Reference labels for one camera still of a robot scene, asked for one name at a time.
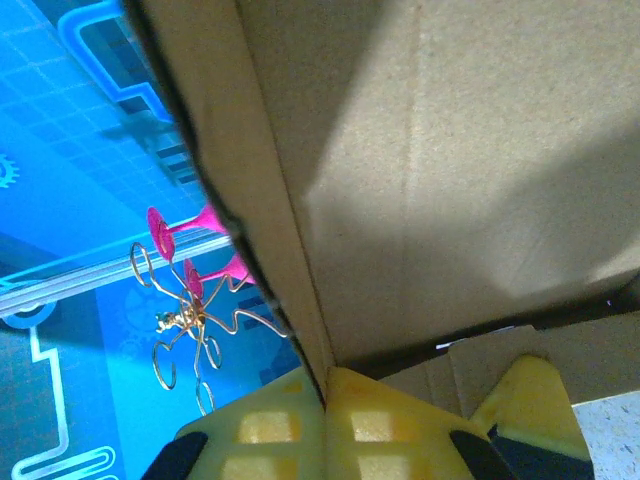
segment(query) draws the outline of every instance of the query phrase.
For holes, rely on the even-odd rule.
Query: pink plastic cup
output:
[[[220,223],[220,219],[213,208],[209,205],[205,206],[200,214],[193,220],[181,223],[175,227],[169,228],[162,218],[162,215],[154,207],[147,210],[147,222],[149,223],[149,231],[156,249],[167,261],[173,259],[176,252],[176,244],[173,240],[173,234],[182,232],[191,228],[208,228],[218,233],[227,233],[227,230]]]
[[[245,280],[245,283],[251,283],[255,285],[255,280],[249,274],[247,266],[244,264],[240,256],[236,253],[231,257],[231,260],[222,270],[209,273],[208,275],[200,275],[193,265],[190,259],[184,261],[184,277],[187,286],[191,292],[198,298],[202,298],[204,295],[204,283],[213,280],[214,278],[220,278],[223,275],[230,275],[236,280]]]

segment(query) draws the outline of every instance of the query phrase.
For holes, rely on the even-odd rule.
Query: gear graphic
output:
[[[9,188],[9,184],[16,183],[19,176],[14,163],[6,155],[0,154],[0,188]]]

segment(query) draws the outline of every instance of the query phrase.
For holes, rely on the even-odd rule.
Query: corrugated cardboard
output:
[[[236,240],[242,221],[321,388],[332,364],[615,288],[640,265],[637,2],[142,5],[203,182]],[[450,404],[446,379],[474,371],[457,355],[497,372],[531,338],[567,365],[638,340],[619,321],[576,328],[453,347],[414,393]],[[629,387],[628,360],[601,359],[598,394]]]

